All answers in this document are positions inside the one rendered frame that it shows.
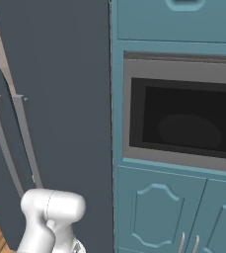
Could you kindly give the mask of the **dark grey fridge door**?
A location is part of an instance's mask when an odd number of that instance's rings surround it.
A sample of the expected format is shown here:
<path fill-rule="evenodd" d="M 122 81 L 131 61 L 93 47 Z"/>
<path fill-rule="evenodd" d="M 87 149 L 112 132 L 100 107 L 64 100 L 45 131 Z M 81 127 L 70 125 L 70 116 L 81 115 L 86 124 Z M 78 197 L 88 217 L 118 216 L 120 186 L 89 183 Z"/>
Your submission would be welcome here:
<path fill-rule="evenodd" d="M 36 188 L 23 143 L 13 97 L 15 88 L 0 36 L 0 120 L 24 192 Z"/>

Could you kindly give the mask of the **teal panelled cupboard door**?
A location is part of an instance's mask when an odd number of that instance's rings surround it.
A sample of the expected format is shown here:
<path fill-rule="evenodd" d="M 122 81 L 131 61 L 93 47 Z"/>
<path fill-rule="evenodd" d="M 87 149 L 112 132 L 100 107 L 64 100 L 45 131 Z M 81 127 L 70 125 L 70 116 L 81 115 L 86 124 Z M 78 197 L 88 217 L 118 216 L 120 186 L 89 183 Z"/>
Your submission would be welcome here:
<path fill-rule="evenodd" d="M 226 182 L 208 180 L 185 253 L 226 253 Z"/>
<path fill-rule="evenodd" d="M 117 172 L 118 253 L 178 253 L 205 180 L 121 166 Z"/>

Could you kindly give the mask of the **teal cupboard door with recess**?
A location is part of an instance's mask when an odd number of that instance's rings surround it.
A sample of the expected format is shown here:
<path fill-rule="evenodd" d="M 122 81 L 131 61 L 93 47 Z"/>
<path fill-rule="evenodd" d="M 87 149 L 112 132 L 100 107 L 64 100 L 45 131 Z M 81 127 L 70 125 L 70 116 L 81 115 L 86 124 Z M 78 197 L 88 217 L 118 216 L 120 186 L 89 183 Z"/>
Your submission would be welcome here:
<path fill-rule="evenodd" d="M 226 43 L 226 0 L 117 0 L 122 40 Z"/>

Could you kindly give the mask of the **teal cupboard housing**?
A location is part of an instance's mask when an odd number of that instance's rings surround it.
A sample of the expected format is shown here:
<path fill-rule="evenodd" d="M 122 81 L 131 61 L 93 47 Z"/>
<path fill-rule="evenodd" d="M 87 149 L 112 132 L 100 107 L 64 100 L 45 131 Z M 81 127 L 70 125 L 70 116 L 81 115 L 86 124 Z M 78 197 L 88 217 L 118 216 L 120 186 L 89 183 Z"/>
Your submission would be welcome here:
<path fill-rule="evenodd" d="M 127 158 L 123 155 L 123 57 L 127 52 L 209 55 L 226 57 L 223 42 L 165 42 L 122 40 L 118 37 L 117 0 L 112 0 L 112 71 L 113 71 L 113 182 L 114 182 L 114 245 L 117 250 L 117 172 L 121 166 L 148 171 L 171 173 L 205 180 L 202 196 L 208 180 L 225 181 L 226 171 L 203 169 L 192 166 Z"/>

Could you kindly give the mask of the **dark grey fridge body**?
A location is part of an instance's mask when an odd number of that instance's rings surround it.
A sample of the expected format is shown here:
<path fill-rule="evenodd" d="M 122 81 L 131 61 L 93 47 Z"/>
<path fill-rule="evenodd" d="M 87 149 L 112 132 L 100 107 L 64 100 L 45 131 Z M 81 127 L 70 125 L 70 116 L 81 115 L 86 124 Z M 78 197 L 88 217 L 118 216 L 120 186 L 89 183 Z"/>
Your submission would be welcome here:
<path fill-rule="evenodd" d="M 42 187 L 84 197 L 87 253 L 113 253 L 109 0 L 0 0 L 0 36 Z"/>

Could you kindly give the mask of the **grey built-in microwave oven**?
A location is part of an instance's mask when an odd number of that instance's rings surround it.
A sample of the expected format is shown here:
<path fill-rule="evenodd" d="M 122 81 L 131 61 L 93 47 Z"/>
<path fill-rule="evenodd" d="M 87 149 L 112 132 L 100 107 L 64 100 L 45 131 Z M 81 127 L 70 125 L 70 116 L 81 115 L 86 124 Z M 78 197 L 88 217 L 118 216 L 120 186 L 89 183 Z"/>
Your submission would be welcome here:
<path fill-rule="evenodd" d="M 123 155 L 226 171 L 226 57 L 127 52 Z"/>

